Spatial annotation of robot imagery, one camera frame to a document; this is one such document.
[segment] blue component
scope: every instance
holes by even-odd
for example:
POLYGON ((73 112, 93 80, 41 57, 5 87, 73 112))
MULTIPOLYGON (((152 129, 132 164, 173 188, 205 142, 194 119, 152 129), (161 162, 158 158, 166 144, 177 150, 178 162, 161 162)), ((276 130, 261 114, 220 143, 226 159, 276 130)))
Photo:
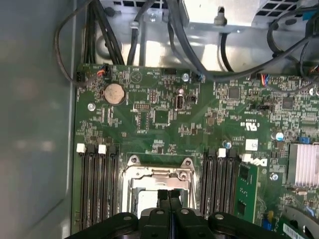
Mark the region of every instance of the blue component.
POLYGON ((266 218, 262 220, 262 227, 268 231, 272 231, 272 225, 266 218))
POLYGON ((309 137, 298 137, 299 143, 305 143, 305 144, 310 144, 311 139, 309 137))
POLYGON ((316 11, 307 11, 303 14, 303 21, 309 20, 316 13, 316 11))

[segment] chip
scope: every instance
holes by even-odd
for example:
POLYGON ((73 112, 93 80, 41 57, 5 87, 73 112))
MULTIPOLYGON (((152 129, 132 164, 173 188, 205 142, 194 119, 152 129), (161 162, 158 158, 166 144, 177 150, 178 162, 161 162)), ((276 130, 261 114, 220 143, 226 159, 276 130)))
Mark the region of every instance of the chip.
POLYGON ((246 205, 243 204, 242 202, 238 201, 237 202, 237 210, 238 210, 239 214, 244 216, 245 215, 245 209, 246 209, 246 205))
POLYGON ((294 108, 294 98, 283 98, 283 110, 292 110, 294 108))
POLYGON ((240 89, 238 87, 230 87, 228 90, 228 98, 239 100, 240 89))
POLYGON ((239 176, 244 179, 244 180, 248 180, 248 172, 249 169, 246 167, 240 167, 239 169, 239 176))

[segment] green circuit board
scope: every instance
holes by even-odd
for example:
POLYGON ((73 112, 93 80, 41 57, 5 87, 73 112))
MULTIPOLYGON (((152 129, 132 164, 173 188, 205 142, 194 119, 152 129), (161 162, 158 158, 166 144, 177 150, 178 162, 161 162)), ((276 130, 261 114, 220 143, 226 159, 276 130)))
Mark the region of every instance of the green circuit board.
MULTIPOLYGON (((78 68, 79 78, 88 78, 100 68, 83 64, 78 68)), ((268 84, 295 90, 307 82, 295 76, 270 75, 268 84)), ((235 215, 260 225, 270 211, 275 219, 285 204, 302 208, 311 201, 318 216, 317 190, 299 195, 286 182, 289 144, 301 136, 311 142, 319 140, 316 92, 275 93, 262 85, 258 75, 215 83, 187 69, 110 66, 107 75, 77 89, 74 145, 115 145, 119 168, 132 154, 153 165, 179 165, 190 157, 200 183, 204 151, 231 143, 239 156, 249 153, 257 159, 255 165, 240 164, 246 172, 237 176, 235 215), (105 89, 111 84, 124 92, 118 104, 106 100, 105 89), (275 139, 278 132, 283 141, 275 139)), ((72 233, 81 229, 81 160, 74 149, 72 233)))

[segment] motherboard screw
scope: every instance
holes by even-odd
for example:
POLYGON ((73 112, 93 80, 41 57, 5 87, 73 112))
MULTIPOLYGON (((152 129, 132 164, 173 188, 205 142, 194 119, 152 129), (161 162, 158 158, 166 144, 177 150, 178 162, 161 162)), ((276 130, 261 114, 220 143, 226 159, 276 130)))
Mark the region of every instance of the motherboard screw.
POLYGON ((278 174, 273 173, 270 175, 270 180, 272 180, 272 181, 277 181, 278 178, 279 178, 278 174))
POLYGON ((88 104, 88 110, 89 110, 89 111, 94 111, 94 110, 95 110, 95 104, 89 103, 89 104, 88 104))
POLYGON ((187 74, 187 73, 182 74, 181 79, 182 79, 184 82, 189 81, 189 74, 187 74))

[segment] ram slot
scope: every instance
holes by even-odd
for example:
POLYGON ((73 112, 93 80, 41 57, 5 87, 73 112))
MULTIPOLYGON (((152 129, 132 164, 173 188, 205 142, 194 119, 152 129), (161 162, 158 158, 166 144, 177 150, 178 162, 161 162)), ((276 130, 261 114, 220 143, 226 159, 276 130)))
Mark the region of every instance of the ram slot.
POLYGON ((89 228, 92 226, 92 216, 93 216, 93 154, 88 154, 88 201, 87 201, 87 225, 89 228))
POLYGON ((85 154, 81 153, 80 158, 82 161, 82 173, 81 173, 81 201, 80 201, 80 231, 85 229, 86 221, 86 184, 85 184, 85 173, 86 173, 86 160, 85 154))
POLYGON ((225 196, 224 196, 224 209, 225 213, 232 213, 231 204, 233 198, 233 188, 234 188, 234 170, 235 170, 235 160, 234 158, 228 158, 226 163, 226 177, 225 177, 225 196))
POLYGON ((212 213, 214 206, 215 194, 215 178, 216 178, 216 159, 210 154, 204 154, 203 170, 201 176, 201 197, 200 197, 200 211, 207 219, 212 213))
POLYGON ((209 160, 207 158, 207 154, 204 154, 203 167, 201 173, 201 185, 200 185, 200 213, 206 218, 207 209, 208 209, 208 187, 210 185, 210 181, 208 180, 209 175, 209 160))
POLYGON ((103 162, 103 155, 99 155, 99 163, 98 163, 98 200, 97 200, 97 223, 101 222, 101 209, 102 209, 102 183, 103 183, 103 179, 102 179, 102 162, 103 162))
POLYGON ((117 205, 117 190, 118 190, 118 167, 119 167, 119 159, 117 154, 117 149, 115 146, 110 147, 109 153, 109 162, 111 169, 111 178, 110 178, 110 216, 113 216, 118 213, 118 205, 117 205))
POLYGON ((92 191, 93 191, 93 212, 92 212, 92 224, 96 224, 98 221, 98 185, 99 185, 99 158, 98 154, 94 154, 92 157, 92 168, 93 168, 93 182, 92 182, 92 191))
POLYGON ((214 212, 221 212, 224 208, 226 163, 227 160, 225 158, 217 159, 214 212))
POLYGON ((213 214, 214 211, 214 205, 216 202, 216 195, 215 195, 215 191, 216 191, 216 178, 217 178, 217 159, 214 158, 211 160, 210 164, 209 164, 209 169, 208 169, 209 173, 210 173, 210 180, 211 180, 211 184, 209 187, 209 194, 210 194, 210 203, 209 203, 209 214, 208 217, 213 214))
POLYGON ((105 157, 103 162, 102 162, 102 175, 103 175, 103 179, 102 179, 102 210, 101 210, 101 220, 105 220, 106 218, 108 218, 108 212, 109 212, 109 208, 108 208, 108 186, 109 186, 109 180, 108 180, 108 157, 105 157))

